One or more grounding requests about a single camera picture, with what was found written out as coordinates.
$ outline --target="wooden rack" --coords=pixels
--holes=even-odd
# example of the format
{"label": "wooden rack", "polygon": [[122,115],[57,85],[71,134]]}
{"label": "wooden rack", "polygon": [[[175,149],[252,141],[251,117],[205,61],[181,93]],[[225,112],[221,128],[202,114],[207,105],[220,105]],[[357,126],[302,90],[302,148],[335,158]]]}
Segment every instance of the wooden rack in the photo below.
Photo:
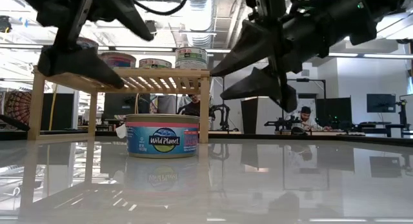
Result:
{"label": "wooden rack", "polygon": [[[68,139],[94,137],[96,131],[96,106],[98,92],[112,93],[162,93],[162,94],[201,94],[209,97],[210,73],[208,70],[175,68],[113,68],[122,78],[125,86],[117,89],[79,75],[64,73],[45,77],[34,69],[32,102],[30,104],[29,140]],[[87,134],[40,135],[41,111],[45,81],[73,88],[90,94],[90,116]],[[201,121],[199,142],[208,143],[209,99],[201,98]]]}

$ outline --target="desk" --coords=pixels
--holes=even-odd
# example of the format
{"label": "desk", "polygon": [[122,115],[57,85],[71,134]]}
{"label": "desk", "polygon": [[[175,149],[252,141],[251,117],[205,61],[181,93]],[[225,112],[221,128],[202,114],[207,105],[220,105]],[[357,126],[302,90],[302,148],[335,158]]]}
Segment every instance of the desk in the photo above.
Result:
{"label": "desk", "polygon": [[[291,135],[291,131],[290,130],[279,131],[276,134],[277,135]],[[340,136],[340,135],[346,135],[346,132],[344,131],[312,131],[312,132],[307,131],[307,134],[309,136]],[[361,132],[349,132],[348,134],[350,136],[366,136],[365,133],[361,133]]]}

